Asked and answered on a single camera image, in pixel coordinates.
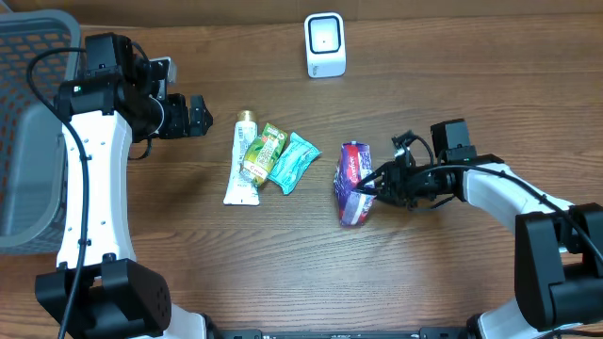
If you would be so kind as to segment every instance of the tan bottle cap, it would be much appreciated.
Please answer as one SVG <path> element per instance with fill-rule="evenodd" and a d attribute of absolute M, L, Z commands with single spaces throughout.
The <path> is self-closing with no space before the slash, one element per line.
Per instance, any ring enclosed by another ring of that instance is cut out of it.
<path fill-rule="evenodd" d="M 242 110 L 236 115 L 237 121 L 253 121 L 256 122 L 255 113 L 250 110 Z"/>

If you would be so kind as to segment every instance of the green snack pouch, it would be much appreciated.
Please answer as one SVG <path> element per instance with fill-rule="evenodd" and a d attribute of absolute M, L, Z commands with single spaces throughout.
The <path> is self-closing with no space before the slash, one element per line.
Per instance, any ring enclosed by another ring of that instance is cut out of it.
<path fill-rule="evenodd" d="M 318 148 L 293 132 L 289 146 L 276 162 L 269 179 L 283 189 L 283 194 L 288 195 L 319 155 Z"/>
<path fill-rule="evenodd" d="M 268 178 L 274 164 L 281 156 L 286 143 L 286 133 L 267 123 L 243 158 L 241 175 L 252 184 L 261 186 Z"/>

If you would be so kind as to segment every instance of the perforated bin side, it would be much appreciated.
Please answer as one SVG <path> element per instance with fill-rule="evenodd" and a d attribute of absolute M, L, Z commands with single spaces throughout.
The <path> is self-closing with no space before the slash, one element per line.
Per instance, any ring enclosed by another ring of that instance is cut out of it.
<path fill-rule="evenodd" d="M 65 223 L 66 157 L 61 123 L 29 89 L 25 69 L 50 48 L 79 47 L 77 21 L 59 10 L 0 15 L 0 252 L 56 251 Z M 52 101 L 80 56 L 38 63 L 34 81 Z"/>

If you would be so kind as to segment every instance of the wooden tabletop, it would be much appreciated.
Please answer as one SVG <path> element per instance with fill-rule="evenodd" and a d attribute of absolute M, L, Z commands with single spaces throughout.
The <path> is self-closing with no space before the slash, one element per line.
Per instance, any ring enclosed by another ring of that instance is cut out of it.
<path fill-rule="evenodd" d="M 307 76 L 302 24 L 119 33 L 171 56 L 171 91 L 202 94 L 214 116 L 207 136 L 158 140 L 128 164 L 128 219 L 138 261 L 222 328 L 454 326 L 513 297 L 513 236 L 465 203 L 411 214 L 377 202 L 364 227 L 342 229 L 342 142 L 368 143 L 376 167 L 392 136 L 429 139 L 430 125 L 465 118 L 479 153 L 557 197 L 603 202 L 603 15 L 346 23 L 347 71 L 326 80 Z M 260 206 L 223 206 L 243 108 L 322 156 L 291 195 L 268 183 Z M 0 257 L 0 336 L 56 336 L 34 297 L 54 266 L 54 254 Z"/>

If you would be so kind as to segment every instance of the white tube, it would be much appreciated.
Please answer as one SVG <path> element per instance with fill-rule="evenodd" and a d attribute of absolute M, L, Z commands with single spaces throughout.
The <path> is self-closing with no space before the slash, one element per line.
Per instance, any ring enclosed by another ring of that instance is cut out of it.
<path fill-rule="evenodd" d="M 238 113 L 238 121 L 235 124 L 235 141 L 233 142 L 233 163 L 230 168 L 230 179 L 224 204 L 252 205 L 260 204 L 257 187 L 240 174 L 241 163 L 245 152 L 257 137 L 257 123 L 251 111 Z"/>

